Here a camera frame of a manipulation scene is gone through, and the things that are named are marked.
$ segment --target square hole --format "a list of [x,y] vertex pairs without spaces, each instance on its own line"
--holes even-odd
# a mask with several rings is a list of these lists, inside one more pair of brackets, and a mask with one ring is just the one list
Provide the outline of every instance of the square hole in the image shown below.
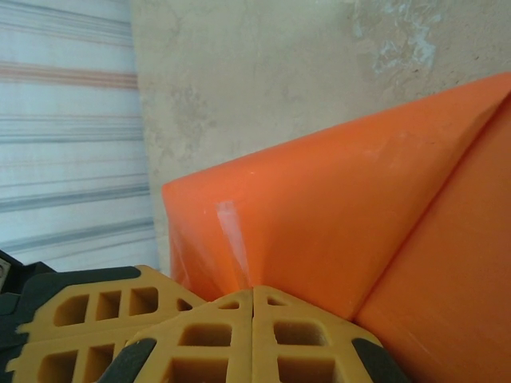
[[225,383],[228,359],[174,358],[164,382],[168,383]]
[[334,359],[279,357],[282,383],[343,383]]
[[99,294],[96,308],[96,320],[119,318],[119,306],[121,305],[121,292],[110,291]]
[[186,327],[179,345],[225,347],[231,345],[232,327],[225,324],[200,323]]
[[221,310],[237,310],[239,308],[240,303],[237,301],[228,302],[219,307]]
[[181,298],[177,300],[176,305],[178,311],[190,311],[193,308],[191,304],[189,304],[188,302]]
[[78,351],[55,353],[42,360],[38,372],[40,383],[71,383]]
[[310,322],[276,322],[275,339],[280,345],[328,345],[323,330]]
[[131,290],[129,315],[154,313],[158,310],[158,290],[155,287]]
[[268,297],[267,298],[267,303],[268,305],[270,306],[286,306],[285,303],[273,298],[273,297]]
[[85,322],[88,303],[88,295],[78,295],[77,297],[69,298],[55,310],[53,323],[60,327]]
[[112,363],[114,347],[115,345],[100,345],[89,349],[83,383],[93,383],[99,380]]

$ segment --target orange plastic panel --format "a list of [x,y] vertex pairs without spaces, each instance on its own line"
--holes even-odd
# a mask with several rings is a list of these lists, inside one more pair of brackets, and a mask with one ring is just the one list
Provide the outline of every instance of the orange plastic panel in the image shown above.
[[510,90],[490,77],[165,185],[173,277],[355,318],[412,377],[509,378]]
[[357,320],[420,381],[511,381],[510,277],[508,99]]

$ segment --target black rubber edge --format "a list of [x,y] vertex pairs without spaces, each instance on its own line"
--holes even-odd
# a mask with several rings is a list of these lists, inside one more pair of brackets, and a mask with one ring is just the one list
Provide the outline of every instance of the black rubber edge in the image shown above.
[[4,351],[18,348],[27,342],[28,334],[19,334],[17,328],[34,320],[36,311],[67,286],[133,279],[140,277],[136,267],[114,267],[111,269],[70,271],[65,273],[37,274],[24,285],[12,314],[0,316],[0,381],[12,356]]
[[[5,364],[7,364],[8,361],[11,359],[15,359],[16,357],[19,357],[22,353],[23,345],[19,345],[17,347],[14,347],[12,349],[7,349],[4,351],[0,351],[0,361],[3,364],[3,361],[6,361]],[[6,372],[6,365],[2,367],[2,370],[0,370],[0,383],[12,383],[14,377],[14,371]]]
[[146,338],[122,349],[97,383],[133,383],[156,345]]
[[389,352],[380,345],[362,338],[353,339],[351,344],[374,383],[411,383]]
[[20,294],[25,283],[33,276],[42,273],[54,273],[55,270],[43,262],[23,265],[4,251],[0,250],[0,258],[10,264],[10,270],[0,293]]
[[16,310],[18,300],[19,294],[0,294],[0,316],[12,314]]

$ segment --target white striped curtain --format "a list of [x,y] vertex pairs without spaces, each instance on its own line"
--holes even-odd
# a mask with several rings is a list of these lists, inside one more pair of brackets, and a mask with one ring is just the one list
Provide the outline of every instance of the white striped curtain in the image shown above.
[[158,268],[129,0],[0,0],[0,248]]

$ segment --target white scuff mark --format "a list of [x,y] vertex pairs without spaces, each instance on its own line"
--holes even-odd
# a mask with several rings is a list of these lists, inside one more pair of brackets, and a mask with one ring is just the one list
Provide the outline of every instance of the white scuff mark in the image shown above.
[[240,265],[240,269],[251,286],[248,274],[247,250],[243,239],[243,233],[240,228],[240,219],[233,201],[224,201],[216,205],[216,214],[220,221],[222,232],[227,237],[231,245],[232,253]]
[[431,69],[437,47],[428,38],[441,20],[438,0],[366,0],[355,6],[352,33],[374,41],[376,75],[418,65]]
[[422,351],[424,351],[426,354],[428,354],[431,359],[433,359],[438,365],[442,365],[442,360],[435,357],[434,353],[431,353],[427,347],[424,346],[424,344],[416,337],[414,336],[409,330],[406,330],[406,335],[408,338],[410,338]]
[[177,277],[177,279],[180,281],[180,283],[183,286],[190,287],[191,281],[190,281],[190,273],[188,273],[188,270],[186,269],[186,262],[184,261],[184,251],[183,251],[183,244],[181,241],[181,237],[178,235],[171,235],[168,239],[170,241],[170,247],[172,249],[172,256],[179,259],[179,264],[181,264],[184,269],[181,271],[180,275]]

